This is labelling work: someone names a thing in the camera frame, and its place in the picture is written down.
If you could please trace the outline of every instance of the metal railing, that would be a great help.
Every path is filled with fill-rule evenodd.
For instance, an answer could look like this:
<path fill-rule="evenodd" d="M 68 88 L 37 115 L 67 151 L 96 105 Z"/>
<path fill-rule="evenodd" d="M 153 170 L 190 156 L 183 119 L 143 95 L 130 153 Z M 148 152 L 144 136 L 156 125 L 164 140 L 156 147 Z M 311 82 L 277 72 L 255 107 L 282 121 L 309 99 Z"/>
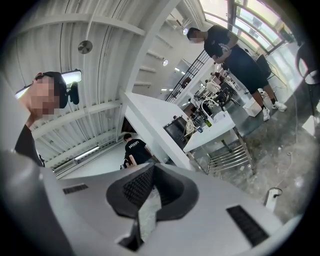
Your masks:
<path fill-rule="evenodd" d="M 200 53 L 200 55 L 196 58 L 196 60 L 192 63 L 192 65 L 189 67 L 189 69 L 185 72 L 183 77 L 180 79 L 180 81 L 177 83 L 177 85 L 174 87 L 173 91 L 168 95 L 165 101 L 173 103 L 186 87 L 186 85 L 184 84 L 185 79 L 190 78 L 190 80 L 192 80 L 192 78 L 195 77 L 195 75 L 199 72 L 199 70 L 209 59 L 209 55 L 206 53 L 205 50 L 203 50 Z"/>

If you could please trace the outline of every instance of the black shorts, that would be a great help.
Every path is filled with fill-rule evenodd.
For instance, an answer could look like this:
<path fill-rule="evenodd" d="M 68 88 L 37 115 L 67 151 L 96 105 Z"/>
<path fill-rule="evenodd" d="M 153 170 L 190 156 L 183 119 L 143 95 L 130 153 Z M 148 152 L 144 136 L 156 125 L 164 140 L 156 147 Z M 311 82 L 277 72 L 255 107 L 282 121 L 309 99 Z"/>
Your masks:
<path fill-rule="evenodd" d="M 269 84 L 258 64 L 240 47 L 232 49 L 226 62 L 231 73 L 243 83 L 250 94 Z"/>

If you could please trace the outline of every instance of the person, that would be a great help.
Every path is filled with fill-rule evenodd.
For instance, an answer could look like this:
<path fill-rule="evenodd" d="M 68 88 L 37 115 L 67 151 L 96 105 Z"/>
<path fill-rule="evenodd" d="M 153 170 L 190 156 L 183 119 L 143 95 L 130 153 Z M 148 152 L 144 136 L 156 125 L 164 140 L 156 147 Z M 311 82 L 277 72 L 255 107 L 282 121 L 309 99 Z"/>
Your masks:
<path fill-rule="evenodd" d="M 155 163 L 152 154 L 141 139 L 132 138 L 130 133 L 124 135 L 125 152 L 129 156 L 131 165 L 137 166 L 144 163 Z"/>
<path fill-rule="evenodd" d="M 209 81 L 209 80 L 205 80 L 205 88 L 213 93 L 214 95 L 219 93 L 221 90 L 220 85 L 216 84 L 215 82 Z"/>
<path fill-rule="evenodd" d="M 188 102 L 190 102 L 196 108 L 200 108 L 201 107 L 201 102 L 199 100 L 196 100 L 195 98 L 189 98 Z"/>
<path fill-rule="evenodd" d="M 225 81 L 225 78 L 222 74 L 220 74 L 219 72 L 215 72 L 214 73 L 215 77 L 219 79 L 220 83 L 223 83 Z"/>
<path fill-rule="evenodd" d="M 268 80 L 264 77 L 256 62 L 238 44 L 238 36 L 228 29 L 213 25 L 208 31 L 191 27 L 187 38 L 195 43 L 204 42 L 204 50 L 217 64 L 226 64 L 230 72 L 248 89 L 255 101 L 261 106 L 263 120 L 270 119 L 270 110 L 265 107 L 258 91 L 262 88 L 272 102 L 272 108 L 285 111 L 287 106 L 276 101 Z"/>
<path fill-rule="evenodd" d="M 126 168 L 129 168 L 131 165 L 132 165 L 132 163 L 131 163 L 130 157 L 129 157 L 128 153 L 125 153 L 123 167 L 126 169 Z"/>
<path fill-rule="evenodd" d="M 66 106 L 67 85 L 59 72 L 38 73 L 18 100 L 30 112 L 30 116 L 19 135 L 15 151 L 31 158 L 42 167 L 44 159 L 36 150 L 30 126 L 45 116 L 53 115 L 55 109 L 63 109 Z"/>

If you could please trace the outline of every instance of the white bin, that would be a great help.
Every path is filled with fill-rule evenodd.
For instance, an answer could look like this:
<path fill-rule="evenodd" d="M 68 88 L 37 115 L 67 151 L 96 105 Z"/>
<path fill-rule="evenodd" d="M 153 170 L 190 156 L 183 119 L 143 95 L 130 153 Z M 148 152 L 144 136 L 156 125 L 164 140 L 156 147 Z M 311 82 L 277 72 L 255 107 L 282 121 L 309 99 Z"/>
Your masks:
<path fill-rule="evenodd" d="M 251 98 L 244 106 L 244 110 L 248 113 L 249 116 L 255 117 L 259 114 L 262 108 L 259 104 L 255 101 L 254 98 Z"/>

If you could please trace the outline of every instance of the bottle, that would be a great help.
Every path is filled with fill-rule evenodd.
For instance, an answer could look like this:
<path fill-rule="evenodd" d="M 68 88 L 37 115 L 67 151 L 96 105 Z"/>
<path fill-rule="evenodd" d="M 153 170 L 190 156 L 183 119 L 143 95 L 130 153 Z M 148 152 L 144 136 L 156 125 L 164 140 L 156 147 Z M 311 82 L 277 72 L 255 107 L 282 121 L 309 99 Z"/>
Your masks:
<path fill-rule="evenodd" d="M 210 123 L 210 121 L 209 121 L 207 118 L 204 118 L 203 120 L 204 120 L 205 124 L 206 124 L 208 127 L 211 127 L 211 126 L 212 126 L 212 124 Z"/>

